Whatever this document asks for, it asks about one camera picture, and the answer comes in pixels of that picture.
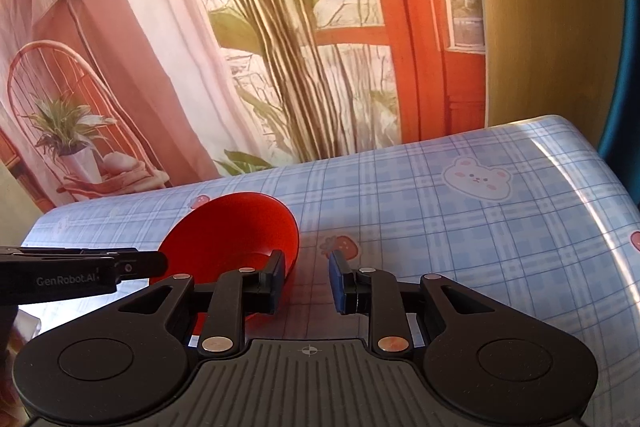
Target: printed backdrop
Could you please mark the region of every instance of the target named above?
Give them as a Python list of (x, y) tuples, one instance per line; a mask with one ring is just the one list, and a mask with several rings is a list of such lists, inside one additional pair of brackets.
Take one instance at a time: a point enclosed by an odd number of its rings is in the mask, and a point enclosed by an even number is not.
[(0, 0), (0, 159), (44, 212), (484, 125), (481, 0)]

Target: ribbed black surface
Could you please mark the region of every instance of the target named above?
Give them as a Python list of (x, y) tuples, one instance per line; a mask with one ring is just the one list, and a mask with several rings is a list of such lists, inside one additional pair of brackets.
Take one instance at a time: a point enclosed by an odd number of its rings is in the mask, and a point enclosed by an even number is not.
[[(317, 349), (314, 354), (305, 353), (310, 353), (307, 349), (310, 346)], [(52, 425), (42, 419), (33, 422), (33, 427)], [(253, 341), (247, 353), (238, 359), (204, 363), (176, 401), (146, 419), (129, 424), (130, 427), (479, 425), (438, 404), (411, 365), (377, 359), (358, 340)]]

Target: yellow wall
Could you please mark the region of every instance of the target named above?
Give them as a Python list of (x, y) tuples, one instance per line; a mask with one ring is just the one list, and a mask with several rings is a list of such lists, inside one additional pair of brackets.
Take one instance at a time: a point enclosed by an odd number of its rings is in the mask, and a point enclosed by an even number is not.
[(624, 0), (484, 0), (487, 123), (564, 116), (596, 145), (613, 92)]
[(41, 215), (42, 212), (0, 162), (0, 245), (20, 245)]

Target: blue curtain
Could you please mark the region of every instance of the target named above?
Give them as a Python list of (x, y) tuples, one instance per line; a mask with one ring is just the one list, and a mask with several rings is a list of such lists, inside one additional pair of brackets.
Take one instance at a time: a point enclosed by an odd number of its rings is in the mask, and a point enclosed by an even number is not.
[(640, 203), (640, 0), (625, 0), (616, 87), (598, 147), (626, 190)]

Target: bear print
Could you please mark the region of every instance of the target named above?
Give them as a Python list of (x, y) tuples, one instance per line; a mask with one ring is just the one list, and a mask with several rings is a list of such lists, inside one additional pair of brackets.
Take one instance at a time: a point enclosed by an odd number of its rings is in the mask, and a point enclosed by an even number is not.
[(478, 200), (502, 201), (511, 194), (511, 175), (504, 169), (483, 167), (475, 158), (457, 158), (442, 177), (453, 190)]

